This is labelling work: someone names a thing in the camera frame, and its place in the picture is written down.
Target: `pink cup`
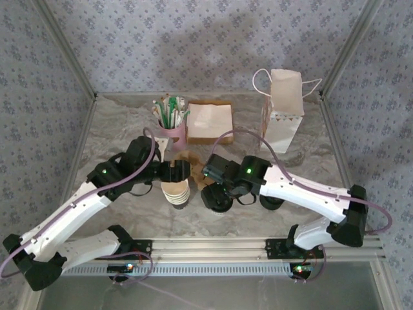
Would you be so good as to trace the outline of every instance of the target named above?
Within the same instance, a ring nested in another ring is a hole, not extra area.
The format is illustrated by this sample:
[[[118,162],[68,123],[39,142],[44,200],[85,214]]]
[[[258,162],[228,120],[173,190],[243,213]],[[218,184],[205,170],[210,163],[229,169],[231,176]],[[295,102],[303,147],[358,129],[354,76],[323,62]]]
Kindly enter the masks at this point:
[[[159,128],[161,129],[162,134],[174,140],[174,144],[172,146],[173,150],[186,149],[186,129],[184,121],[180,124],[180,126],[174,129],[165,129],[161,125],[159,125]]]

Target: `cardboard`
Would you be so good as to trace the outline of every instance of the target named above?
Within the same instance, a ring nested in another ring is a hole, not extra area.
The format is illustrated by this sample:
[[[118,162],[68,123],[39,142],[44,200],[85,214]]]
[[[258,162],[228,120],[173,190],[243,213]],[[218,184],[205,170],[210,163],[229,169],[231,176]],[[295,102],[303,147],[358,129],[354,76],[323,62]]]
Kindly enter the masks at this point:
[[[230,105],[231,106],[231,115],[234,115],[234,109],[232,108],[232,102],[227,101],[227,100],[214,100],[214,99],[206,99],[206,100],[190,100],[188,102],[189,104],[193,105]],[[234,129],[234,118],[232,117],[231,119],[232,122],[232,129]],[[214,144],[215,141],[218,139],[218,137],[215,138],[197,138],[197,137],[191,137],[189,136],[189,131],[188,129],[186,130],[186,142],[188,144],[205,144],[205,145],[211,145]],[[232,144],[234,142],[234,135],[224,137],[221,139],[219,144]]]

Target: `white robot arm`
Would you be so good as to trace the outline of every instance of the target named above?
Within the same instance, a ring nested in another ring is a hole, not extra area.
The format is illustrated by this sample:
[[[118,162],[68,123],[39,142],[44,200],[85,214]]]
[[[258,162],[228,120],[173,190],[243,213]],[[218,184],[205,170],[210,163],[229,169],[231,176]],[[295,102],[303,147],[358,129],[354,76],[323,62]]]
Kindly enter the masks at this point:
[[[74,242],[66,241],[89,218],[123,193],[130,192],[135,184],[151,184],[154,180],[179,182],[190,176],[189,162],[176,160],[171,165],[169,161],[162,160],[166,147],[164,141],[159,142],[156,143],[154,152],[158,161],[154,161],[153,157],[135,178],[117,187],[91,194],[76,203],[84,194],[123,180],[140,168],[150,154],[151,139],[148,137],[138,137],[131,142],[125,153],[119,153],[98,164],[77,192],[43,223],[22,236],[11,234],[5,238],[3,245],[9,253],[14,253],[25,245],[24,249],[14,255],[13,261],[34,291],[49,286],[68,268],[102,256],[132,250],[134,241],[120,225],[111,226],[96,236]]]
[[[291,248],[309,251],[333,240],[351,247],[363,245],[367,208],[343,199],[365,199],[365,189],[360,186],[340,189],[293,174],[290,174],[293,180],[290,181],[277,165],[255,156],[245,156],[238,164],[213,154],[203,173],[215,181],[201,192],[204,204],[215,212],[226,212],[233,199],[251,193],[259,195],[262,206],[269,210],[278,209],[287,200],[320,213],[319,220],[291,227],[287,240]],[[315,191],[303,189],[295,182]],[[327,192],[331,197],[319,194],[317,190]]]
[[[75,204],[78,197],[85,193],[122,180],[142,166],[143,160],[148,157],[150,139],[143,136],[135,139],[125,153],[119,153],[97,165],[77,192],[43,223],[22,236],[11,234],[3,241],[9,253],[26,245],[13,257],[13,261],[34,291],[49,286],[68,268],[102,256],[132,250],[133,239],[119,225],[111,226],[96,236],[66,241],[94,214],[123,193],[129,192],[134,184],[149,184],[153,180],[177,182],[190,176],[189,162],[175,161],[172,167],[170,162],[161,161],[158,147],[157,144],[154,156],[158,156],[159,161],[152,159],[135,178],[120,186],[91,194]],[[291,175],[293,180],[313,189],[334,194],[329,198],[298,187],[284,177],[278,166],[254,156],[246,156],[239,165],[214,154],[203,173],[215,181],[201,192],[205,205],[215,212],[226,212],[231,208],[233,199],[252,193],[259,195],[261,204],[270,210],[279,208],[288,200],[323,216],[310,224],[292,226],[285,242],[287,246],[280,251],[309,251],[332,240],[352,247],[363,244],[367,208],[359,203],[338,199],[339,196],[364,199],[365,191],[361,187],[352,187],[348,191]],[[59,216],[63,211],[66,211],[64,215]],[[39,231],[45,227],[47,229],[39,235]]]

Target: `metal corner post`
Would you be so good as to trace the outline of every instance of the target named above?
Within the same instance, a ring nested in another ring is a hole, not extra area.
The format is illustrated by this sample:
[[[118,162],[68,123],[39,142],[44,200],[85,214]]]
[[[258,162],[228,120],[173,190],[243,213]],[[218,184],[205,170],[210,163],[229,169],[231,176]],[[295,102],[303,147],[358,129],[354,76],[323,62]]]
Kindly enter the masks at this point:
[[[349,189],[354,184],[354,182],[352,181],[350,169],[347,163],[347,157],[343,145],[341,144],[340,135],[337,131],[336,124],[334,123],[334,118],[331,113],[330,106],[328,105],[326,99],[319,98],[318,102],[321,109],[321,115],[323,116],[327,129],[327,134],[330,138],[331,145],[333,146],[334,155],[336,157],[338,170],[341,176],[341,181],[343,181],[343,185]]]
[[[59,27],[56,19],[53,16],[53,13],[49,6],[46,4],[45,0],[32,0],[33,6],[37,10],[40,19],[43,21],[46,29],[49,31],[50,35],[52,36],[55,44],[60,49],[60,53],[66,60],[69,68],[75,75],[76,79],[78,80],[81,88],[85,92],[85,94],[90,98],[95,98],[94,90],[83,71],[81,65],[79,64],[78,60],[76,59],[73,50],[70,48],[70,45],[63,34],[62,30]]]
[[[373,22],[374,16],[376,16],[376,13],[383,2],[384,0],[366,1],[350,35],[341,48],[340,53],[337,55],[337,58],[325,79],[326,83],[322,90],[323,99],[328,98],[329,95],[331,95],[333,88],[340,80],[341,75],[354,55],[356,48],[364,38],[370,24]]]
[[[79,168],[80,159],[82,158],[83,149],[86,144],[86,140],[89,134],[90,126],[92,124],[93,116],[96,109],[96,100],[93,99],[86,115],[85,122],[83,123],[82,132],[79,137],[79,142],[77,143],[75,156],[73,157],[72,164],[70,165],[69,174],[65,183],[65,187],[62,192],[62,197],[60,204],[65,202],[72,195],[73,185],[75,183],[77,170]]]

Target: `patterned wall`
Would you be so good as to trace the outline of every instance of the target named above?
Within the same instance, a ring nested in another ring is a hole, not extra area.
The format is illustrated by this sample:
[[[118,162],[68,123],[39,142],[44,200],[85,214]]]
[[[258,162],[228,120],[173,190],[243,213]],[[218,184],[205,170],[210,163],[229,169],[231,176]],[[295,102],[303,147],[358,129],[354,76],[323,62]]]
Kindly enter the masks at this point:
[[[325,78],[365,2],[46,1],[96,92],[252,89],[262,67]]]
[[[89,100],[29,0],[0,1],[0,240],[56,207]],[[5,257],[0,245],[0,261]],[[0,280],[15,309],[22,276]]]
[[[387,0],[329,99],[354,181],[393,216],[383,235],[413,309],[413,4]],[[385,223],[374,213],[374,227]]]

